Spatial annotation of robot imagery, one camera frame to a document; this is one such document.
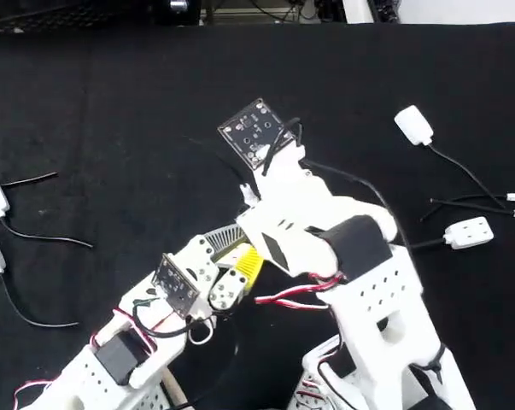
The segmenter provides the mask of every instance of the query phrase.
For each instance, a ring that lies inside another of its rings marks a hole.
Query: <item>black cloth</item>
[[[435,129],[435,146],[491,190],[515,191],[515,25],[1,37],[0,181],[61,173],[8,190],[12,224],[97,245],[89,251],[28,242],[0,226],[8,275],[26,308],[41,320],[82,321],[64,331],[29,327],[0,287],[1,409],[11,407],[14,388],[25,380],[57,376],[162,252],[233,221],[242,203],[237,180],[189,138],[229,155],[215,129],[257,97],[285,120],[303,119],[308,158],[370,179],[415,243],[479,214],[443,211],[421,225],[431,196],[477,187],[402,136],[393,121],[402,108],[417,104]],[[339,195],[377,201],[362,187],[322,175]],[[492,243],[462,251],[444,246],[416,261],[431,318],[477,407],[515,408],[515,219],[489,221]],[[254,295],[295,283],[269,266]],[[250,302],[236,322],[235,370],[199,408],[284,407],[302,356],[336,332],[327,313]],[[188,396],[217,378],[230,351],[231,329],[222,325],[210,344],[189,346],[175,360]]]

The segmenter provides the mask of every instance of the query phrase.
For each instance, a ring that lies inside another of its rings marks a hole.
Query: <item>red and white wire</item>
[[[311,382],[310,380],[303,380],[301,384],[305,387],[314,387],[315,389],[319,390],[319,384],[316,382]]]
[[[255,303],[270,303],[277,301],[279,299],[283,299],[287,296],[299,295],[301,293],[323,292],[337,285],[341,278],[342,276],[338,275],[323,284],[302,284],[299,286],[288,288],[286,290],[282,290],[281,292],[278,292],[276,295],[258,296],[255,298]]]
[[[327,310],[329,309],[328,305],[309,305],[306,303],[299,303],[295,301],[291,301],[289,299],[277,299],[275,301],[265,302],[265,303],[274,303],[275,305],[284,306],[285,308],[295,309],[295,310]]]
[[[125,312],[124,310],[122,310],[118,307],[113,309],[113,313],[119,314],[120,316],[123,316],[126,320],[128,320],[130,325],[132,325],[132,329],[138,334],[138,336],[141,337],[141,339],[145,343],[145,346],[147,346],[147,349],[149,350],[150,354],[152,354],[156,351],[156,346],[153,343],[153,341],[150,339],[149,336],[147,336],[145,333],[143,333],[141,329],[138,328],[138,326],[136,325],[136,322],[134,321],[134,318],[129,313]]]
[[[18,389],[15,390],[15,394],[14,394],[15,404],[13,405],[12,410],[18,410],[18,394],[22,390],[25,390],[29,387],[34,387],[34,386],[44,386],[44,388],[46,389],[48,386],[50,386],[52,384],[52,382],[53,382],[53,380],[44,380],[44,379],[31,380],[31,381],[25,382],[22,386],[20,386]]]

